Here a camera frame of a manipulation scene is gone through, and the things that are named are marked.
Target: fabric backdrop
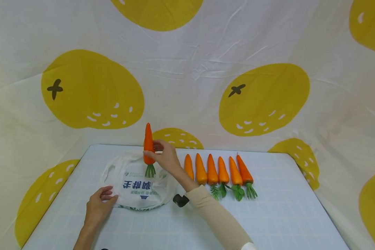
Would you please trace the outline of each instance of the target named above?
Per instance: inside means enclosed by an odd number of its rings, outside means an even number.
[[[375,250],[375,0],[0,0],[0,249],[88,146],[289,153]]]

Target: white plastic bag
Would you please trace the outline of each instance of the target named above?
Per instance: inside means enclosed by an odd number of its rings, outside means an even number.
[[[154,178],[145,177],[146,168],[141,150],[122,153],[108,163],[99,185],[113,186],[112,195],[119,195],[115,207],[144,211],[164,205],[174,197],[177,181],[158,163]]]

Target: beige sleeve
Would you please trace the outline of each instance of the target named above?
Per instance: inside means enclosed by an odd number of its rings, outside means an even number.
[[[237,220],[220,205],[204,186],[185,194],[196,212],[203,218],[225,250],[241,250],[252,242]]]

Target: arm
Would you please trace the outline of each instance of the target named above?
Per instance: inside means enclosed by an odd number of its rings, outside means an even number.
[[[74,250],[90,250],[97,234],[98,228],[110,213],[118,195],[111,197],[112,186],[102,187],[97,190],[86,204],[85,223],[76,240]]]
[[[237,220],[208,193],[204,186],[199,187],[183,170],[172,145],[163,140],[155,140],[154,150],[163,152],[155,154],[144,151],[143,153],[156,160],[180,183],[196,212],[206,221],[225,250],[256,249]]]

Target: carrot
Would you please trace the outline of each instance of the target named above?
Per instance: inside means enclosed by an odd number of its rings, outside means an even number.
[[[231,179],[233,186],[230,188],[233,191],[233,194],[235,195],[235,198],[240,201],[242,200],[244,196],[244,191],[241,188],[243,184],[242,177],[240,176],[239,171],[237,170],[238,167],[236,166],[235,161],[232,157],[229,156],[229,169],[231,171]]]
[[[196,181],[201,185],[205,185],[207,182],[206,169],[204,169],[203,160],[198,153],[196,154]]]
[[[243,162],[240,155],[237,155],[237,163],[239,166],[240,176],[242,176],[243,185],[246,187],[246,196],[247,199],[255,199],[258,197],[256,191],[253,188],[254,179],[251,176],[249,170],[246,167],[246,164]]]
[[[210,185],[210,191],[215,200],[219,200],[219,191],[217,187],[218,181],[219,179],[215,169],[214,159],[212,158],[212,155],[209,154],[207,159],[207,183]]]
[[[228,187],[228,183],[229,183],[229,175],[228,175],[228,172],[226,171],[225,163],[221,156],[218,157],[218,177],[219,177],[219,182],[221,183],[221,185],[219,186],[219,191],[221,192],[222,198],[224,198],[226,196],[225,187]]]
[[[194,181],[194,174],[193,174],[193,166],[192,166],[192,159],[190,158],[190,155],[187,154],[185,157],[185,166],[184,169],[186,173],[192,178]]]
[[[151,127],[150,123],[146,124],[146,131],[144,135],[144,145],[143,150],[148,150],[151,152],[154,152],[154,146],[153,146],[153,135],[151,134]],[[154,177],[156,174],[156,169],[154,168],[155,160],[151,159],[148,156],[143,155],[143,161],[147,164],[145,177]]]

